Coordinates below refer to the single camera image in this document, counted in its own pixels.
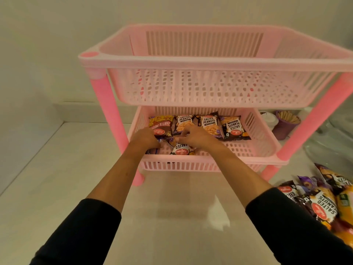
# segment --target upper pink basket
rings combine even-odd
[[[275,26],[132,25],[79,59],[146,106],[301,108],[353,72],[352,51]]]

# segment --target purple cup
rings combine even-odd
[[[277,140],[284,140],[288,134],[300,123],[298,124],[292,124],[289,123],[285,120],[282,120],[279,117],[279,112],[280,111],[275,111],[275,115],[278,119],[278,124],[275,126],[275,128],[272,130],[272,133],[275,135]]]

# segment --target hand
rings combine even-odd
[[[145,127],[138,130],[135,134],[131,136],[130,144],[136,144],[137,147],[144,151],[148,149],[159,149],[161,144],[154,136],[154,132],[151,128]]]
[[[191,147],[203,148],[206,151],[211,144],[220,143],[205,129],[196,125],[187,125],[180,134],[180,137],[176,137],[175,140],[179,143],[188,144]]]

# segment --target right hand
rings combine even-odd
[[[175,137],[175,140],[179,143],[188,144],[194,148],[203,149],[206,149],[210,144],[219,142],[205,129],[196,125],[187,125],[180,134],[180,137]]]

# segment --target forearm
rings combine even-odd
[[[130,143],[87,198],[103,201],[121,212],[144,153],[138,143]]]
[[[271,184],[262,179],[219,141],[212,140],[205,150],[216,161],[219,169],[244,207],[272,187]]]

